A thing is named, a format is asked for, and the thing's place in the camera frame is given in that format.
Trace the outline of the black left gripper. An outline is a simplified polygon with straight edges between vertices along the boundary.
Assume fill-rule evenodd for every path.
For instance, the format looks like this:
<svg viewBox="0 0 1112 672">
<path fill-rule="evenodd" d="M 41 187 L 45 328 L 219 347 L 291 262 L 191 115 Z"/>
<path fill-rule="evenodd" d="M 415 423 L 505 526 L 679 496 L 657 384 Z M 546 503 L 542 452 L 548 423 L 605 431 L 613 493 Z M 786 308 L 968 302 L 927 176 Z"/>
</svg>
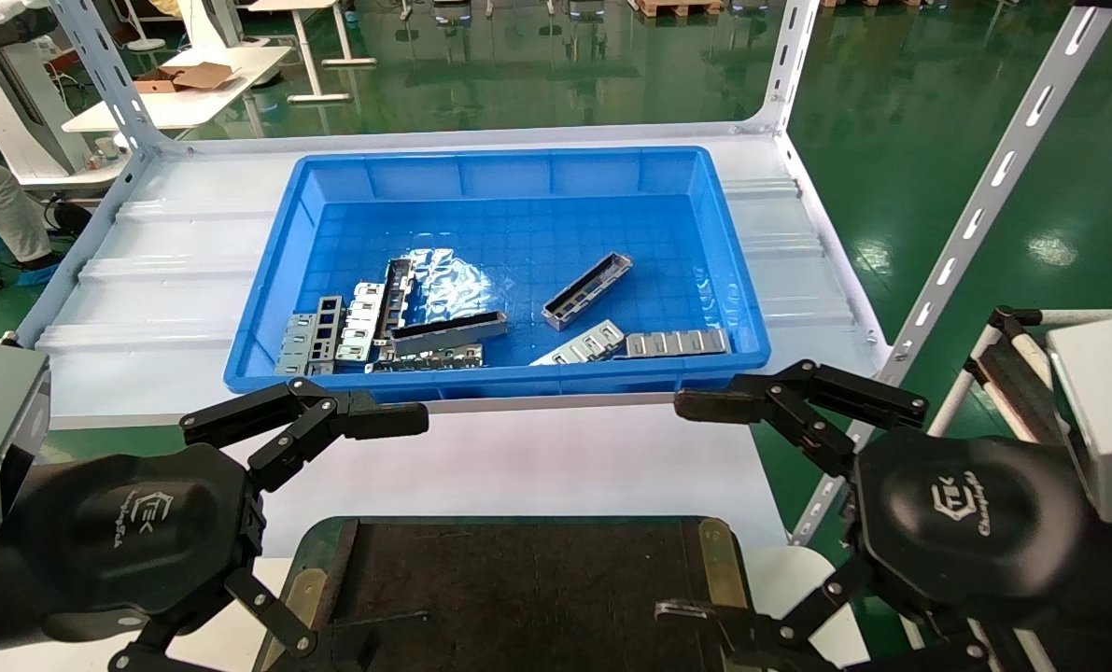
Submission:
<svg viewBox="0 0 1112 672">
<path fill-rule="evenodd" d="M 292 378 L 189 413 L 180 428 L 192 446 L 178 454 L 31 473 L 12 511 L 12 546 L 34 633 L 86 642 L 145 625 L 111 671 L 206 671 L 167 650 L 238 601 L 287 655 L 311 658 L 317 631 L 249 570 L 266 524 L 260 492 L 281 488 L 335 439 L 420 435 L 428 409 Z M 216 449 L 268 431 L 248 470 Z"/>
</svg>

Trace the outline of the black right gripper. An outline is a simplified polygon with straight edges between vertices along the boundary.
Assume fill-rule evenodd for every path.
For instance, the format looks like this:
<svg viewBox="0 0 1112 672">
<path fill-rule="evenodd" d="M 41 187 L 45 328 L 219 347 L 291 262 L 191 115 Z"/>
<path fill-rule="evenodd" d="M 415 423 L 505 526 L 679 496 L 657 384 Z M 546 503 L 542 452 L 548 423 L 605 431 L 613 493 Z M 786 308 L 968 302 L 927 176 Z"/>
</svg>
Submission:
<svg viewBox="0 0 1112 672">
<path fill-rule="evenodd" d="M 824 411 L 875 428 L 919 428 L 930 404 L 813 360 L 675 395 L 681 418 L 768 424 L 832 477 L 850 477 L 854 465 L 860 549 L 878 569 L 850 559 L 781 620 L 686 599 L 658 601 L 657 620 L 705 631 L 732 664 L 762 671 L 985 671 L 986 645 L 971 634 L 845 668 L 810 638 L 880 575 L 914 607 L 1007 624 L 1050 615 L 1094 524 L 1075 467 L 1063 451 L 1037 443 L 919 429 L 888 431 L 854 459 L 855 441 Z"/>
</svg>

